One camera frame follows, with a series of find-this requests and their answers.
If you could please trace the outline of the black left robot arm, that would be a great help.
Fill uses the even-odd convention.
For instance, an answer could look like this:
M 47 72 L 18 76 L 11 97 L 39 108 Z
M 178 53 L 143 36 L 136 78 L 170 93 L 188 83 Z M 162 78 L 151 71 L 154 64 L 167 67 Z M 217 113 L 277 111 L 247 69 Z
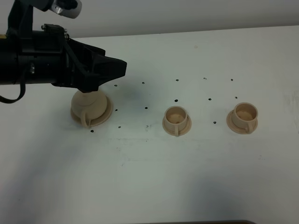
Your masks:
M 8 17 L 7 32 L 0 37 L 0 83 L 19 84 L 22 98 L 27 84 L 52 84 L 84 93 L 123 77 L 127 63 L 106 56 L 103 49 L 70 38 L 66 29 L 44 24 L 33 30 L 33 10 L 52 11 L 77 18 L 79 0 L 16 0 Z

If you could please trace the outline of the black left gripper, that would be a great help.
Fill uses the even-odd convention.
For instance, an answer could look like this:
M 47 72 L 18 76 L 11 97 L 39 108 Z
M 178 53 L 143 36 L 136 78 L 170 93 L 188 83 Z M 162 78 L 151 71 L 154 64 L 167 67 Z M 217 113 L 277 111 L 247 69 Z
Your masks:
M 62 27 L 47 24 L 22 40 L 22 66 L 26 84 L 50 83 L 81 92 L 97 91 L 102 84 L 126 74 L 127 63 L 107 57 L 105 50 L 78 42 Z

